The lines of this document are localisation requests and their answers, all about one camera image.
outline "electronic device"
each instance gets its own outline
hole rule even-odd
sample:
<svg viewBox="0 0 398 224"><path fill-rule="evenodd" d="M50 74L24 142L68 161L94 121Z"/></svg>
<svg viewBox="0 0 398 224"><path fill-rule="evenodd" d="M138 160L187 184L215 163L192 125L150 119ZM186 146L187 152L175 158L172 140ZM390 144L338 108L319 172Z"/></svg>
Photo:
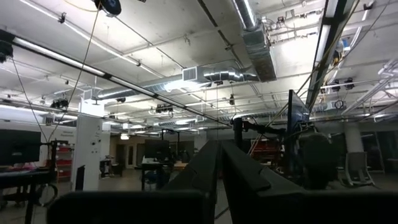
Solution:
<svg viewBox="0 0 398 224"><path fill-rule="evenodd" d="M294 90L289 90L289 100L287 107L287 129L284 139L285 154L284 165L287 168L286 172L295 172L295 169L300 169L296 166L297 150L295 147L295 137L299 133L299 125L303 122L310 121L310 111L305 106L305 103L300 99Z"/></svg>
<svg viewBox="0 0 398 224"><path fill-rule="evenodd" d="M164 161L170 155L169 141L166 140L145 140L145 158L155 158Z"/></svg>
<svg viewBox="0 0 398 224"><path fill-rule="evenodd" d="M122 5L119 0L93 0L98 10L103 10L108 17L120 15Z"/></svg>
<svg viewBox="0 0 398 224"><path fill-rule="evenodd" d="M0 166L39 161L41 133L0 129Z"/></svg>

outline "air vent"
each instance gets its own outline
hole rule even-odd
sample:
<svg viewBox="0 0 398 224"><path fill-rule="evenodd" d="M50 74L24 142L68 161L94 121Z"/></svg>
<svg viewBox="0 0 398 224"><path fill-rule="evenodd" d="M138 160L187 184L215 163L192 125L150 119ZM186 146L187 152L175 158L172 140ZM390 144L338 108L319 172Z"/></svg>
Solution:
<svg viewBox="0 0 398 224"><path fill-rule="evenodd" d="M183 81L194 81L198 78L197 67L186 68L182 70Z"/></svg>

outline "chair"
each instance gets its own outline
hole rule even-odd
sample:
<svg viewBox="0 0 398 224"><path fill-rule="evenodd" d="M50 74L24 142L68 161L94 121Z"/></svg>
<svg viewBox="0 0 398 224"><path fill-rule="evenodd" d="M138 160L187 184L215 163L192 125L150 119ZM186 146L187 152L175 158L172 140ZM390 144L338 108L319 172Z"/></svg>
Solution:
<svg viewBox="0 0 398 224"><path fill-rule="evenodd" d="M348 187L362 187L374 185L368 172L366 152L349 152L346 155L346 179L343 180Z"/></svg>

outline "black metal frame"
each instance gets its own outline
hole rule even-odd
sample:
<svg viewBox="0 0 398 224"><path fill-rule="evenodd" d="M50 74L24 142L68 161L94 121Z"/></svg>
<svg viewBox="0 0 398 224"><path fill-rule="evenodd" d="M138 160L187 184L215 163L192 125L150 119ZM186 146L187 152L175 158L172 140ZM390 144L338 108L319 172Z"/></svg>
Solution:
<svg viewBox="0 0 398 224"><path fill-rule="evenodd" d="M336 7L335 15L332 18L326 17L326 15L324 15L322 18L317 49L319 49L320 47L319 44L320 44L320 39L322 37L321 33L323 25L330 25L330 31L326 41L325 48L322 51L324 54L322 55L323 60L319 62L318 68L311 76L310 85L307 93L307 100L305 103L310 111L312 110L314 102L317 100L320 88L323 85L323 80L325 79L326 73L328 72L330 64L329 62L331 61L333 53L336 49L336 45L338 43L336 39L340 38L342 30L344 29L344 24L348 19L352 7L354 6L354 2L355 0L339 0ZM329 3L331 3L331 1L326 1L325 11L327 10L327 7L330 7ZM315 54L313 69L317 67L316 66L317 62L315 61L316 58L317 58L317 53Z"/></svg>

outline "desk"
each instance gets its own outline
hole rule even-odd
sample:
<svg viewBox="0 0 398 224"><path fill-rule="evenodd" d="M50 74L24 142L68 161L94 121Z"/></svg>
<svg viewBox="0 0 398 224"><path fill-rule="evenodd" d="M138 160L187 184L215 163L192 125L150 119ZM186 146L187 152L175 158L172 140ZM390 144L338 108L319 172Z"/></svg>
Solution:
<svg viewBox="0 0 398 224"><path fill-rule="evenodd" d="M25 214L25 224L32 223L33 205L36 199L36 186L40 184L49 183L53 179L53 173L49 170L44 171L30 171L30 172L4 172L0 173L0 189L7 189L11 187L20 187L29 185L30 190L27 196L27 206Z"/></svg>

